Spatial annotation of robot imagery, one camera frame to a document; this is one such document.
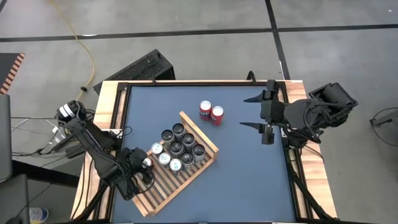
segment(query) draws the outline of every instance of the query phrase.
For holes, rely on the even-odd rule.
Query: red can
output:
[[[219,126],[224,116],[224,109],[220,106],[215,106],[211,111],[211,123],[214,126]]]
[[[200,102],[199,110],[200,119],[204,121],[210,120],[211,103],[209,101],[203,100],[202,102]]]

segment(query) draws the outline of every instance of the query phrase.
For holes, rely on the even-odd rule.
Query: wooden table frame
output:
[[[128,96],[130,88],[128,86],[265,86],[267,80],[258,80],[256,83],[251,80],[159,80],[153,83],[152,80],[134,80],[134,81],[105,81],[103,82],[101,93],[99,95],[94,123],[101,129],[120,129],[124,125],[125,115],[128,107]],[[280,85],[279,99],[284,102],[294,102],[299,99],[306,98],[305,89],[302,81],[278,81]],[[320,153],[318,144],[308,142],[308,146],[312,147]],[[289,151],[285,153],[286,157],[294,159],[299,157],[295,162],[292,162],[294,169],[299,174],[300,178],[305,179],[304,184],[311,192],[316,201],[323,207],[323,209],[332,217],[336,217],[336,210],[331,196],[328,179],[326,176],[323,161],[318,155],[305,148],[302,151],[301,157],[298,152]],[[77,208],[75,217],[84,210],[85,204],[89,203],[94,197],[100,185],[100,178],[95,169],[90,170],[91,157],[89,154],[85,156],[85,166],[82,168],[79,186],[75,196],[75,203],[73,204],[73,212]],[[83,184],[83,172],[85,172],[85,180]],[[88,185],[88,176],[90,174],[90,186]],[[307,201],[303,198],[301,191],[290,180],[290,189],[292,192],[292,200],[295,207],[296,218],[312,218],[316,215],[312,212]],[[91,214],[90,218],[105,218],[111,219],[112,208],[114,200],[114,189],[107,189],[101,205]]]

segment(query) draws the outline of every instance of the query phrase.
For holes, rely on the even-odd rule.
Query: concrete floor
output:
[[[114,34],[192,29],[271,27],[261,0],[57,1],[78,34]],[[278,27],[355,26],[398,23],[394,0],[271,0]],[[46,0],[10,0],[0,12],[1,37],[71,35],[66,23]],[[369,119],[396,106],[398,95],[398,30],[345,30],[280,33],[291,79],[306,90],[340,82],[359,106],[342,127],[322,136],[331,192],[342,220],[396,223],[398,220],[398,151],[373,134]],[[281,79],[282,71],[272,33],[218,34],[84,40],[96,62],[98,83],[153,49],[174,65],[178,79],[242,79],[249,70],[258,78]],[[53,116],[76,98],[89,78],[89,58],[75,41],[6,42],[0,52],[24,52],[24,63],[9,91],[13,116]],[[95,109],[98,96],[82,98]],[[31,120],[21,126],[42,134],[15,130],[13,150],[31,152],[43,146],[51,125]],[[396,127],[378,129],[398,143]],[[21,158],[41,166],[51,159]],[[81,161],[62,160],[71,174]],[[32,184],[31,195],[41,186]],[[52,187],[33,205],[53,209],[50,221],[65,221],[75,196],[73,189]],[[62,192],[62,198],[55,199]]]

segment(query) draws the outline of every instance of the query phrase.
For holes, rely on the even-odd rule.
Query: can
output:
[[[184,125],[177,123],[173,125],[173,133],[177,141],[181,141],[182,136],[185,134]]]
[[[185,151],[192,152],[193,144],[195,143],[195,137],[191,133],[184,134],[182,136],[182,144],[184,145]]]
[[[181,161],[182,165],[184,167],[184,170],[189,170],[191,169],[191,166],[193,164],[193,155],[191,152],[184,152],[181,156]]]
[[[162,165],[163,168],[169,168],[169,162],[171,160],[169,153],[163,152],[157,159],[159,160],[159,163]]]
[[[164,130],[162,132],[162,139],[165,144],[165,146],[170,149],[170,145],[172,142],[174,142],[174,133],[171,130]]]
[[[163,152],[163,146],[160,143],[154,143],[150,149],[156,156]]]
[[[184,153],[184,145],[178,141],[170,145],[170,153],[174,158],[179,158]]]
[[[211,111],[211,123],[214,126],[219,126],[224,116],[224,109],[220,106],[215,106]]]
[[[49,210],[46,208],[29,208],[31,224],[43,223],[49,217]]]
[[[201,144],[197,144],[192,148],[193,159],[195,162],[200,162],[205,157],[206,149]]]
[[[145,158],[142,163],[145,164],[147,167],[152,167],[152,161],[149,158]]]
[[[181,160],[179,160],[179,159],[172,159],[172,160],[170,161],[170,170],[171,170],[174,174],[177,174],[177,173],[180,171],[181,166],[182,166]]]
[[[200,102],[199,106],[200,119],[208,121],[210,120],[210,114],[211,114],[211,103],[210,101],[203,100],[202,102]]]

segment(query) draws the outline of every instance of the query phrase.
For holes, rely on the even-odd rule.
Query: wooden tray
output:
[[[178,174],[173,174],[159,164],[155,155],[152,154],[152,150],[150,150],[147,154],[155,164],[155,183],[147,192],[132,198],[132,201],[137,205],[137,208],[143,216],[155,215],[158,213],[177,196],[178,193],[212,164],[218,155],[218,148],[202,131],[200,131],[198,126],[196,126],[183,111],[180,112],[180,117],[186,132],[193,134],[196,142],[205,147],[205,158],[201,162],[196,162],[190,170],[181,170]],[[142,189],[145,188],[141,181],[139,181],[139,185]]]

